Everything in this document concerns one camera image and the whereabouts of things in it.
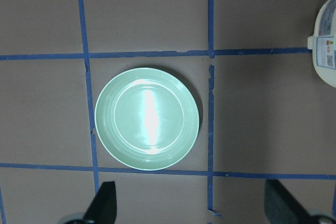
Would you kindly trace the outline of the green plate near left arm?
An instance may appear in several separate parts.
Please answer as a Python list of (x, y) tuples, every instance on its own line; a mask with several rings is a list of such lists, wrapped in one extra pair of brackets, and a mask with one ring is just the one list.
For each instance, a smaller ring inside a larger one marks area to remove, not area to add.
[(197, 103), (175, 76), (135, 68), (113, 77), (101, 90), (95, 127), (105, 150), (138, 170), (161, 170), (180, 162), (200, 129)]

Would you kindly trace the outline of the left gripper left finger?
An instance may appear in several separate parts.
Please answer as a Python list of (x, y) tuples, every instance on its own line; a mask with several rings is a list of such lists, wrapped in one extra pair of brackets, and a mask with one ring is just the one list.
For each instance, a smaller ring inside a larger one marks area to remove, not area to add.
[(83, 216), (85, 223), (114, 224), (117, 218), (115, 182), (103, 182)]

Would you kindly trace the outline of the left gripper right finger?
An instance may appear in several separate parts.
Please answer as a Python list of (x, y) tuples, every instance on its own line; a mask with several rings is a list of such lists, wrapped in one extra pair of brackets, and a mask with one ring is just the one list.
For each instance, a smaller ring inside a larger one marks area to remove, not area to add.
[(314, 217), (275, 179), (265, 182), (264, 212), (270, 223), (315, 223)]

